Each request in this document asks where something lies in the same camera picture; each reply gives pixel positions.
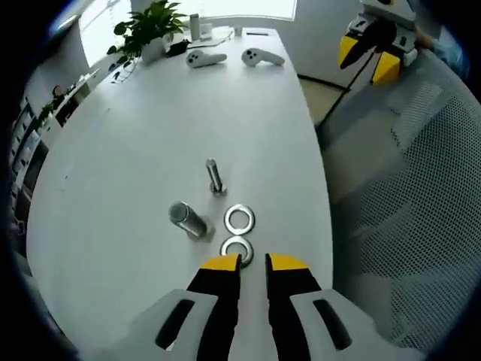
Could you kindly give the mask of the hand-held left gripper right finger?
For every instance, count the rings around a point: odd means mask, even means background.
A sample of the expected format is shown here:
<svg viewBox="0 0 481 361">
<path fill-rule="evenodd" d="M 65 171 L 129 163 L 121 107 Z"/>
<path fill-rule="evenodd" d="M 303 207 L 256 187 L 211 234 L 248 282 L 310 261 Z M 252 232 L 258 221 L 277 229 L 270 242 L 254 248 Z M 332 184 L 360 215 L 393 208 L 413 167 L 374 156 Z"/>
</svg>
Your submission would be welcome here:
<svg viewBox="0 0 481 361">
<path fill-rule="evenodd" d="M 333 289 L 323 289 L 308 265 L 292 256 L 265 256 L 268 322 L 280 360 L 422 360 L 398 347 L 374 320 Z"/>
</svg>

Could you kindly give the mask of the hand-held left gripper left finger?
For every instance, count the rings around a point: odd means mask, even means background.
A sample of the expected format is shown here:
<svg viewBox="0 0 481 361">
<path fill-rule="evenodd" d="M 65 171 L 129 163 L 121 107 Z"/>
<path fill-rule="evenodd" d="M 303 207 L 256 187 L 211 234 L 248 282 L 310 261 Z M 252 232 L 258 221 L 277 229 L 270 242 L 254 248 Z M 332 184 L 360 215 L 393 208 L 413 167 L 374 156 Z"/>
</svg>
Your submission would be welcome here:
<svg viewBox="0 0 481 361">
<path fill-rule="evenodd" d="M 186 289 L 175 289 L 142 311 L 125 337 L 90 360 L 227 360 L 241 289 L 241 255 L 215 256 Z"/>
</svg>

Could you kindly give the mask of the person's right hand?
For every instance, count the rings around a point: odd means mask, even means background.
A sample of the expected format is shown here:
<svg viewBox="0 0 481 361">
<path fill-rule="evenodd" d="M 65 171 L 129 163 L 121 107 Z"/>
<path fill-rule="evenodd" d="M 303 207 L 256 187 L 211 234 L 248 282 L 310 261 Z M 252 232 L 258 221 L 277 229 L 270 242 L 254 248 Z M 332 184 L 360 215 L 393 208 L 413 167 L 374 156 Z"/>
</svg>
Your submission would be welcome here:
<svg viewBox="0 0 481 361">
<path fill-rule="evenodd" d="M 418 44 L 419 47 L 430 50 L 431 52 L 435 51 L 437 46 L 437 41 L 434 38 L 432 38 L 430 35 L 426 35 L 418 28 L 415 29 L 415 33 L 416 33 L 416 43 Z"/>
</svg>

